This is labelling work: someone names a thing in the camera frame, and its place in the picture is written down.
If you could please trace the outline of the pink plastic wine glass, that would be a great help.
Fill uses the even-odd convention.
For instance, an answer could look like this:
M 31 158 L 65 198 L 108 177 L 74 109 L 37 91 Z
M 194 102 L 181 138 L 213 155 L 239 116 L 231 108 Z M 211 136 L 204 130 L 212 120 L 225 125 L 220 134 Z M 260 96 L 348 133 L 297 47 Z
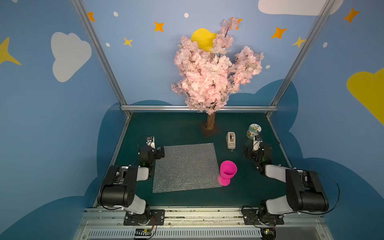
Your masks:
M 218 182 L 222 186 L 228 186 L 231 183 L 231 179 L 237 173 L 237 166 L 232 161 L 224 161 L 220 165 L 220 174 Z

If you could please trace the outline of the clear bubble wrap sheet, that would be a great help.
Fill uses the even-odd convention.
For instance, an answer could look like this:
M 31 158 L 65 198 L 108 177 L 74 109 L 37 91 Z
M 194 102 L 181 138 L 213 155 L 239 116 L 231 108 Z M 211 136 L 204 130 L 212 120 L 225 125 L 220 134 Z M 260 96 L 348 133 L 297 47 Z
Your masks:
M 165 146 L 156 160 L 153 193 L 220 188 L 218 160 L 213 143 Z

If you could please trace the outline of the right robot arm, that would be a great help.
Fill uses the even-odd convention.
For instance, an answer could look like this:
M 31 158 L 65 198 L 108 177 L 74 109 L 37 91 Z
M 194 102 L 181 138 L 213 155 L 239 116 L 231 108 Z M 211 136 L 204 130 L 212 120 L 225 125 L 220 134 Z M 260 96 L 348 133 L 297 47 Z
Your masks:
M 272 148 L 256 141 L 244 147 L 244 156 L 255 163 L 255 169 L 265 177 L 286 185 L 282 197 L 261 202 L 259 217 L 280 217 L 291 213 L 321 215 L 330 211 L 330 203 L 319 174 L 272 163 Z

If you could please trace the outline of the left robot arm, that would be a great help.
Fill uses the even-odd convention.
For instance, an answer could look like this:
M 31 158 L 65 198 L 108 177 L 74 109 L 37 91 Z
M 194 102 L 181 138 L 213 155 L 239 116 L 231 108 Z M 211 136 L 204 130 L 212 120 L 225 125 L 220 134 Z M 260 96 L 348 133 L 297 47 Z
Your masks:
M 99 206 L 132 215 L 147 214 L 147 202 L 136 195 L 137 182 L 150 179 L 155 161 L 165 157 L 165 150 L 163 146 L 156 148 L 154 137 L 146 138 L 145 145 L 138 150 L 138 164 L 109 167 L 97 197 Z

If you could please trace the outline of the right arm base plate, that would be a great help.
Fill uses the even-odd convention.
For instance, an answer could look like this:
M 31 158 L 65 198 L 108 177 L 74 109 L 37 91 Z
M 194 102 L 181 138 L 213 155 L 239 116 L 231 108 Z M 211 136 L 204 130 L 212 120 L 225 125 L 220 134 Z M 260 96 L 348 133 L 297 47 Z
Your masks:
M 245 225 L 275 227 L 285 224 L 283 220 L 284 216 L 271 215 L 263 210 L 259 211 L 254 208 L 241 208 L 240 213 L 243 216 Z

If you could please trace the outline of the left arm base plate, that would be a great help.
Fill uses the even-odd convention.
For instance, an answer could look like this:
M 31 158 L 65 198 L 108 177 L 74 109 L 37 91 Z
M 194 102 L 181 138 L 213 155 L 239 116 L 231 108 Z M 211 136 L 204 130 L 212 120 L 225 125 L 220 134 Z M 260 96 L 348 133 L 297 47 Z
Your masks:
M 126 212 L 124 226 L 163 226 L 165 210 L 145 210 L 144 214 L 131 214 Z

